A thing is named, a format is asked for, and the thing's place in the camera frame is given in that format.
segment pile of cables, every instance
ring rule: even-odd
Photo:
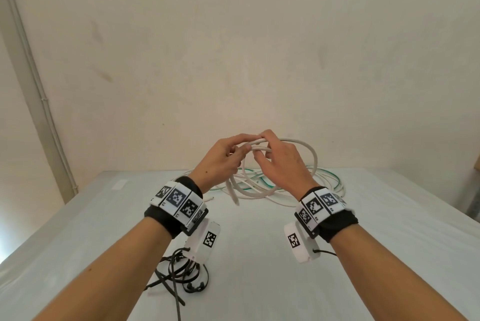
[[[175,302],[177,305],[177,316],[179,321],[181,321],[182,319],[180,316],[180,305],[185,306],[185,301],[182,298],[180,298],[178,295],[177,284],[181,284],[183,287],[183,290],[186,293],[196,293],[196,292],[203,291],[207,287],[208,279],[209,279],[208,270],[204,264],[203,269],[205,270],[205,273],[206,273],[205,280],[201,281],[198,284],[198,286],[192,285],[192,282],[200,278],[202,266],[194,262],[193,260],[186,258],[183,255],[183,251],[189,251],[189,250],[190,248],[182,247],[175,250],[173,254],[170,255],[169,257],[161,258],[159,264],[165,261],[168,262],[167,264],[168,274],[163,274],[158,270],[158,267],[157,267],[157,269],[155,269],[155,275],[158,277],[158,281],[154,281],[148,284],[144,289],[144,291],[146,291],[148,288],[155,287],[156,285],[159,285],[160,283],[162,283],[165,286],[166,290],[169,291],[170,294],[175,297]],[[173,289],[169,286],[167,281],[171,281],[173,283]]]
[[[319,179],[319,184],[324,185],[330,191],[336,193],[340,197],[345,196],[345,185],[341,179],[333,172],[317,167],[317,154],[315,150],[306,142],[296,139],[282,138],[281,141],[292,142],[300,144],[310,150],[313,155],[313,166],[307,166],[312,177]],[[265,139],[258,139],[249,144],[252,150],[271,151],[270,148],[260,146],[259,143],[266,142]],[[241,163],[239,172],[234,174],[225,184],[218,185],[211,189],[209,193],[214,191],[222,191],[232,197],[233,201],[238,204],[238,198],[252,199],[252,198],[267,198],[268,200],[277,203],[281,206],[296,207],[298,202],[285,190],[276,187],[262,172],[261,169],[250,169],[245,167],[245,159]],[[189,175],[191,170],[182,175]],[[213,197],[206,197],[204,202],[213,200]]]

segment black cord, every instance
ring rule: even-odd
[[[338,257],[337,254],[335,253],[332,253],[331,251],[326,251],[326,250],[317,250],[317,249],[314,249],[312,250],[314,253],[327,253],[327,254],[332,254],[332,255],[335,255],[336,257]]]
[[[148,284],[144,289],[144,291],[146,291],[148,288],[155,287],[156,285],[159,285],[160,283],[162,283],[165,286],[165,288],[170,292],[170,294],[175,297],[175,304],[177,306],[177,317],[179,321],[182,320],[180,316],[180,305],[185,306],[185,302],[178,295],[177,283],[182,284],[183,290],[186,293],[196,293],[204,290],[207,287],[208,280],[209,280],[208,270],[207,270],[207,267],[204,265],[203,267],[207,273],[206,282],[205,283],[201,282],[200,285],[197,287],[192,286],[191,283],[200,276],[201,267],[200,267],[200,264],[186,258],[183,255],[184,250],[189,251],[190,248],[182,247],[175,250],[171,256],[162,257],[160,259],[159,264],[164,261],[168,262],[168,266],[167,266],[168,275],[161,273],[158,269],[155,269],[155,275],[158,277],[158,281],[154,281]],[[179,262],[185,259],[187,259],[185,264],[182,264],[179,268],[175,268],[175,264],[178,264]],[[173,289],[167,284],[167,281],[173,282]]]

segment black wristband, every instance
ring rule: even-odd
[[[165,227],[172,239],[175,239],[179,233],[182,232],[181,223],[177,221],[172,215],[166,213],[164,210],[160,209],[157,206],[149,206],[147,211],[144,213],[145,217],[151,217],[152,219],[158,221],[160,225]]]
[[[197,186],[197,184],[190,177],[186,177],[186,176],[178,177],[175,181],[183,184],[189,190],[195,192],[198,195],[198,197],[203,199],[204,195],[202,191],[200,190],[199,186]]]
[[[322,188],[326,187],[318,186],[308,190],[307,193],[305,193],[305,195],[302,197],[302,199],[307,197],[310,193]],[[345,227],[349,227],[350,225],[354,225],[358,222],[358,219],[355,217],[352,211],[345,209],[341,212],[334,213],[333,215],[323,220],[315,230],[322,239],[324,239],[327,243],[330,243],[330,241],[337,233],[345,229]]]

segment hand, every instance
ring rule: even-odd
[[[272,152],[264,155],[260,150],[255,150],[253,156],[268,179],[290,192],[298,201],[309,189],[319,185],[312,178],[295,145],[280,141],[272,130],[265,130],[260,136],[267,139]]]
[[[260,138],[260,135],[238,134],[220,139],[198,163],[189,177],[194,180],[202,193],[208,192],[214,185],[225,182],[235,174],[243,158],[252,149],[249,144],[241,147],[237,145]]]

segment person's left hand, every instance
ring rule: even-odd
[[[220,139],[189,174],[189,177],[193,179],[202,193],[208,192],[214,185],[225,182],[235,174],[243,158],[252,149],[249,144],[241,147],[237,145],[260,138],[259,135],[238,134]]]

